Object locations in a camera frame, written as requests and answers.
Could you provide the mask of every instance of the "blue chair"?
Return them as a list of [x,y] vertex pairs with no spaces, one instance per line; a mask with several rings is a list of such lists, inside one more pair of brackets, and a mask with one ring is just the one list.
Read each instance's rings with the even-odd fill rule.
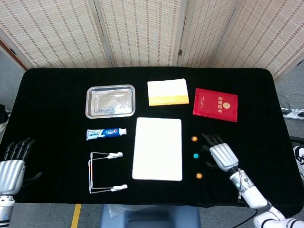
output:
[[190,206],[153,206],[110,218],[108,206],[103,205],[100,228],[200,228],[199,219],[198,208]]

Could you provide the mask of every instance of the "toothpaste cap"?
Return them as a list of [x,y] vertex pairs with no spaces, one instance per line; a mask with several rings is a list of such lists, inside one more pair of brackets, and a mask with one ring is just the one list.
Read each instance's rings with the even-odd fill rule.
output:
[[123,134],[127,134],[127,129],[126,128],[124,128],[124,129],[119,128],[119,135],[123,135]]

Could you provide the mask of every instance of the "yellow floor line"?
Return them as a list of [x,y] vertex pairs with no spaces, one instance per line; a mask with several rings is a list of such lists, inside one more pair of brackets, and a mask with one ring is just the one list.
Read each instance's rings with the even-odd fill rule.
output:
[[73,215],[71,228],[77,228],[77,226],[78,226],[80,209],[81,209],[81,204],[76,204],[75,209],[74,209],[74,215]]

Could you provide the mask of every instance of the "woven screen panel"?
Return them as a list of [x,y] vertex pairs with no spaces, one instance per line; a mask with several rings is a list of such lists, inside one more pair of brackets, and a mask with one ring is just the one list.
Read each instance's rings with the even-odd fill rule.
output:
[[99,0],[115,65],[172,66],[181,1]]
[[260,67],[276,78],[304,51],[304,0],[245,0],[216,67]]
[[0,1],[0,28],[33,67],[108,67],[89,0]]
[[189,33],[183,35],[187,37],[183,67],[208,67],[232,15],[234,3],[234,0],[195,0]]

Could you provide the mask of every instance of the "black cable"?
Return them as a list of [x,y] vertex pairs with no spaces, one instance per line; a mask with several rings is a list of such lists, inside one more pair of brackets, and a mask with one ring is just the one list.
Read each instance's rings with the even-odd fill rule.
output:
[[250,216],[249,218],[247,218],[245,221],[243,221],[243,222],[241,222],[240,224],[238,224],[238,225],[236,225],[236,226],[234,226],[234,227],[232,227],[232,228],[236,228],[236,227],[239,227],[240,225],[243,225],[245,222],[248,222],[249,220],[251,220],[254,216],[256,216],[257,215],[257,211],[254,213],[254,215],[253,216]]
[[284,104],[282,104],[282,103],[279,103],[280,105],[283,105],[284,106],[284,108],[286,108],[286,106],[284,105]]
[[[300,95],[304,96],[303,93],[294,92],[294,93],[287,94],[287,95],[286,95],[286,100],[288,100],[288,96],[290,96],[290,95],[295,95],[295,94],[300,94]],[[299,109],[299,110],[301,110],[301,111],[304,111],[304,108],[295,107],[295,106],[294,106],[293,104],[291,104],[290,102],[289,102],[289,106],[292,107],[292,108],[294,108],[294,109]]]
[[283,95],[281,95],[281,94],[277,94],[278,96],[282,96],[282,97],[284,97],[285,98],[285,100],[286,100],[286,102],[287,102],[287,104],[288,104],[288,109],[291,109],[291,105],[290,105],[290,101],[288,100],[288,98],[286,97],[286,96],[283,96]]

